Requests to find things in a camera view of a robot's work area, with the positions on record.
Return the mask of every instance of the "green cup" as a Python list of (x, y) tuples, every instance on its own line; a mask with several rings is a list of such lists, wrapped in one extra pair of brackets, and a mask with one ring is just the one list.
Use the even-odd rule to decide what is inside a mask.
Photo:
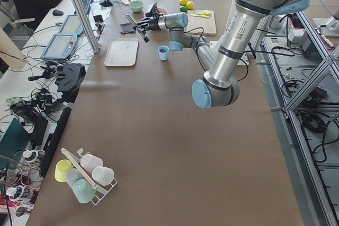
[(79, 179), (73, 185), (73, 193), (82, 204), (90, 202), (95, 196), (95, 189), (85, 179)]

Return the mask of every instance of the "white bottle cap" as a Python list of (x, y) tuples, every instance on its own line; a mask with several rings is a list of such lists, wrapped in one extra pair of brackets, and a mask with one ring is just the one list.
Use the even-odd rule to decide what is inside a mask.
[(30, 158), (32, 156), (32, 151), (31, 150), (26, 150), (22, 155), (24, 158)]
[(14, 187), (8, 188), (7, 191), (6, 191), (6, 194), (7, 194), (7, 196), (14, 196), (14, 194), (16, 194), (16, 188), (14, 188)]

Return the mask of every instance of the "white drying rack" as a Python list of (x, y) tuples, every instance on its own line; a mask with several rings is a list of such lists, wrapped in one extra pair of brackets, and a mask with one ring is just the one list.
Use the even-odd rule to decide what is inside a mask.
[[(82, 152), (83, 149), (79, 149), (77, 151), (77, 154), (80, 157), (83, 157)], [(94, 205), (98, 205), (99, 202), (101, 202), (106, 195), (117, 185), (118, 181), (114, 178), (113, 181), (108, 185), (109, 189), (103, 188), (101, 185), (97, 184), (95, 181), (91, 179), (91, 177), (86, 173), (86, 171), (79, 165), (80, 158), (76, 157), (74, 154), (69, 152), (67, 149), (62, 148), (61, 152), (67, 157), (68, 160), (74, 165), (75, 168), (84, 176), (84, 178), (90, 183), (93, 189), (96, 190), (94, 198), (91, 200), (91, 202)]]

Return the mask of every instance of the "green bowl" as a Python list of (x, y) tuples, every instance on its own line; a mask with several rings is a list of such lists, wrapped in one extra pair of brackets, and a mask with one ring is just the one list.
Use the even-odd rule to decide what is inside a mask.
[(131, 8), (131, 10), (134, 12), (134, 13), (139, 13), (141, 12), (144, 4), (142, 1), (139, 1), (139, 0), (135, 0), (135, 1), (132, 1), (131, 3), (129, 3), (129, 8)]

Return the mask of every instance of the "cutting board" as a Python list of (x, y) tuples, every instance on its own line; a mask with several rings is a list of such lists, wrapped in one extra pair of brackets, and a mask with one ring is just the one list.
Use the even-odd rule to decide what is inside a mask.
[[(190, 13), (195, 14), (196, 10), (188, 10), (187, 15), (189, 17), (189, 25), (186, 28), (186, 31), (197, 28), (197, 27), (203, 27), (204, 29), (204, 35), (215, 35), (217, 34), (217, 28), (216, 28), (216, 20), (214, 18), (214, 11), (211, 11), (210, 17), (208, 19), (202, 18), (202, 17), (193, 17), (190, 15)], [(189, 34), (200, 34), (201, 29), (193, 30), (192, 32), (189, 32)]]

